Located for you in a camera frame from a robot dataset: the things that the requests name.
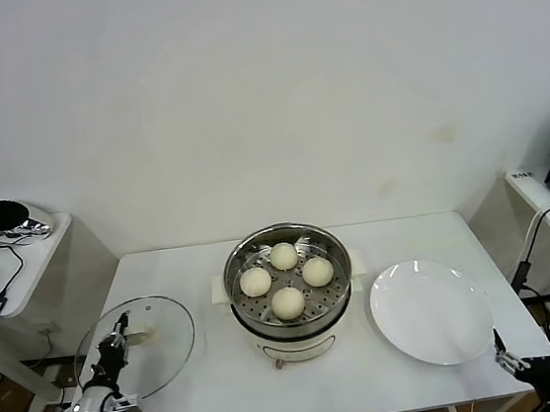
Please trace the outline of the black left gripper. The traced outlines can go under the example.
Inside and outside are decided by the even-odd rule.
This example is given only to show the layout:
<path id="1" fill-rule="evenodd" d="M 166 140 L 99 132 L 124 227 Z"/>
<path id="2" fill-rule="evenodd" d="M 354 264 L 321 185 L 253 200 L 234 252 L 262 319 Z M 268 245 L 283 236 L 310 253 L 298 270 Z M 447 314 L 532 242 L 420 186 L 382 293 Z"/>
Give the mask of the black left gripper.
<path id="1" fill-rule="evenodd" d="M 93 382 L 98 386 L 117 386 L 118 376 L 127 362 L 126 337 L 130 311 L 124 311 L 117 320 L 117 332 L 109 334 L 98 345 L 99 360 L 92 365 Z"/>

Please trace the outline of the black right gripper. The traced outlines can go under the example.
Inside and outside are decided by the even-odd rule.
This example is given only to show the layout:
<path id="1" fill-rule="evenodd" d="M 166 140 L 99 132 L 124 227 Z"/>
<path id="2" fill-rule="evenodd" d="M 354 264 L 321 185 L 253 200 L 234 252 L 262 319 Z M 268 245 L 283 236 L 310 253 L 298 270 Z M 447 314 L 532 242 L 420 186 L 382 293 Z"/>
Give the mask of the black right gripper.
<path id="1" fill-rule="evenodd" d="M 521 359 L 507 350 L 496 329 L 493 329 L 495 360 L 503 370 L 514 373 L 515 379 L 531 385 L 538 398 L 538 405 L 531 412 L 550 412 L 550 358 Z"/>

